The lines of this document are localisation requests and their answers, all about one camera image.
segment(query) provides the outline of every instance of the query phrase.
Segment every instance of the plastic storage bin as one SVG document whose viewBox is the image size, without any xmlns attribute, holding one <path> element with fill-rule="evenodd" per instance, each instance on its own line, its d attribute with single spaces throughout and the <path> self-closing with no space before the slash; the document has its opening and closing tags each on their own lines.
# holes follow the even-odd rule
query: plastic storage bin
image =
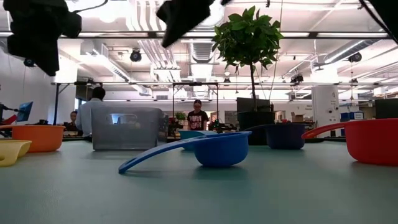
<svg viewBox="0 0 398 224">
<path fill-rule="evenodd" d="M 169 118 L 158 108 L 101 106 L 91 116 L 94 150 L 146 150 L 167 143 Z"/>
</svg>

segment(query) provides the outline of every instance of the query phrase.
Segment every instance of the white wall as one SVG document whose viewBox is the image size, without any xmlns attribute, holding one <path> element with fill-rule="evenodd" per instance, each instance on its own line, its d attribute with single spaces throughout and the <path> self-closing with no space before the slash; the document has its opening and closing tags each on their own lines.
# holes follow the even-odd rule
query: white wall
<svg viewBox="0 0 398 224">
<path fill-rule="evenodd" d="M 18 108 L 21 103 L 33 101 L 28 123 L 47 119 L 49 105 L 55 99 L 51 78 L 39 68 L 26 68 L 23 62 L 0 51 L 0 102 L 9 108 Z M 14 112 L 5 111 L 3 118 Z"/>
</svg>

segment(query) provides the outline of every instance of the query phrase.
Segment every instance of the desk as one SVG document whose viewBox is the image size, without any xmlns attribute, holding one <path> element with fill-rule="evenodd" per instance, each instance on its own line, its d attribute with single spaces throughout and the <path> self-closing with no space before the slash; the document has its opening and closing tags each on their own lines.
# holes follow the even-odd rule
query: desk
<svg viewBox="0 0 398 224">
<path fill-rule="evenodd" d="M 340 142 L 250 149 L 230 169 L 170 151 L 118 174 L 138 152 L 65 142 L 0 168 L 2 224 L 397 224 L 394 167 L 359 164 Z"/>
</svg>

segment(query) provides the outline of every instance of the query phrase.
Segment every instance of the green leaves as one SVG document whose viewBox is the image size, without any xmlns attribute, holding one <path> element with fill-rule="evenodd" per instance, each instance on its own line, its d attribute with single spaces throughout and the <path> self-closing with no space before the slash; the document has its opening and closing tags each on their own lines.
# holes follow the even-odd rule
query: green leaves
<svg viewBox="0 0 398 224">
<path fill-rule="evenodd" d="M 279 31 L 280 22 L 271 24 L 270 16 L 260 16 L 260 10 L 254 16 L 255 11 L 253 6 L 245 9 L 242 15 L 229 15 L 228 22 L 215 27 L 212 51 L 220 51 L 226 68 L 234 66 L 238 71 L 239 67 L 254 66 L 259 62 L 267 69 L 277 60 L 279 40 L 283 38 Z"/>
</svg>

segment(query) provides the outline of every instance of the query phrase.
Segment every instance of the yellow scoop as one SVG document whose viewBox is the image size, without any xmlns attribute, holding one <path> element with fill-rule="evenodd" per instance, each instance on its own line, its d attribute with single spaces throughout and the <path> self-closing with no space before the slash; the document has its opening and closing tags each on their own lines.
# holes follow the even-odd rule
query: yellow scoop
<svg viewBox="0 0 398 224">
<path fill-rule="evenodd" d="M 32 141 L 0 140 L 0 167 L 12 166 L 24 156 Z"/>
</svg>

